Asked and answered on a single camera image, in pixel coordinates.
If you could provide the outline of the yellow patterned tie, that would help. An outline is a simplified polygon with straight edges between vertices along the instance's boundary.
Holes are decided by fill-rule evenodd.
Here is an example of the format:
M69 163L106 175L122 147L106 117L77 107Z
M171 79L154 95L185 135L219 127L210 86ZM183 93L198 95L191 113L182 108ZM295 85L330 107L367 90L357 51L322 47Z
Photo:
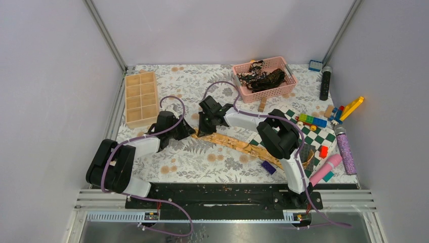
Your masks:
M259 158L261 160L266 160L269 163L276 165L280 169L283 169L279 159L273 157L269 152L264 148L257 145L252 145L250 143L246 143L244 141L240 141L238 139L228 137L226 135L214 133L207 136L198 137L196 134L191 135L194 139L200 139L207 142L211 142L217 145L229 147L236 151L240 151L244 154L250 155L255 158Z

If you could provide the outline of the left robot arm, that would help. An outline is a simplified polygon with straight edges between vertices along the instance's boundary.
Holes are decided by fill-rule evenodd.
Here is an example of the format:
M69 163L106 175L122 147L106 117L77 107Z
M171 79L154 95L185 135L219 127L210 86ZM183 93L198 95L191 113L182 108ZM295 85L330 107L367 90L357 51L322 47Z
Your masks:
M141 137L133 138L126 144L104 139L85 179L91 185L104 186L109 192L137 196L143 207L151 208L156 204L157 195L150 190L150 182L132 176L135 159L162 151L171 139L180 141L195 133L182 115L161 111L156 123Z

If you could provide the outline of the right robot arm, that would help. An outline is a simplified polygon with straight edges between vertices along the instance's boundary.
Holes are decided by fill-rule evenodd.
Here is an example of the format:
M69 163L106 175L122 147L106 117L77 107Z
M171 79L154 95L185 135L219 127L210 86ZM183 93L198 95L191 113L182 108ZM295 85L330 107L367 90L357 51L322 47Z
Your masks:
M310 202L309 179L299 157L302 149L299 140L304 138L297 125L284 116L279 109L270 113L254 113L241 110L233 104L221 105L212 96L199 103L199 127L197 136L217 132L217 127L240 127L257 132L268 153L279 159L285 172L291 204L298 209Z

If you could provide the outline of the wooden compartment tray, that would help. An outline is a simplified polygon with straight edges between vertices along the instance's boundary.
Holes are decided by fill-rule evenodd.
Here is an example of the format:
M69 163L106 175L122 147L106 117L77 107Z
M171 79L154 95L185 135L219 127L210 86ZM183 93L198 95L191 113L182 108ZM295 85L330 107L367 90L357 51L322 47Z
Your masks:
M125 124L130 129L149 126L159 115L157 78L154 72L125 77Z

